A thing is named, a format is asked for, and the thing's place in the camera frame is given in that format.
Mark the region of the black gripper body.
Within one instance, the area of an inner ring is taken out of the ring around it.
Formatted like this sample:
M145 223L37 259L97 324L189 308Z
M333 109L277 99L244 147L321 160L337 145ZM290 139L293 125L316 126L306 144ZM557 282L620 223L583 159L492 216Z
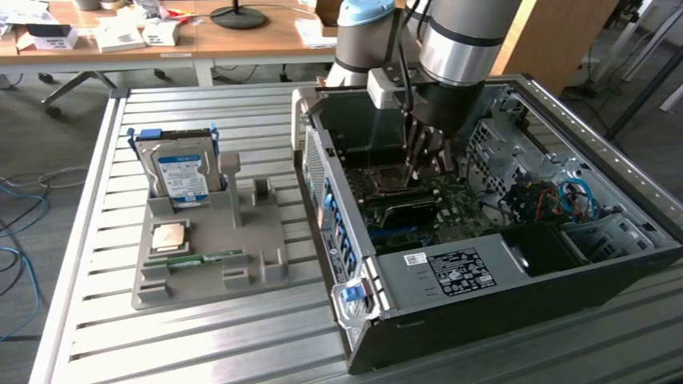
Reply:
M416 87L416 99L409 114L420 123L452 138L465 120L484 89L484 81L469 86L450 86L440 82Z

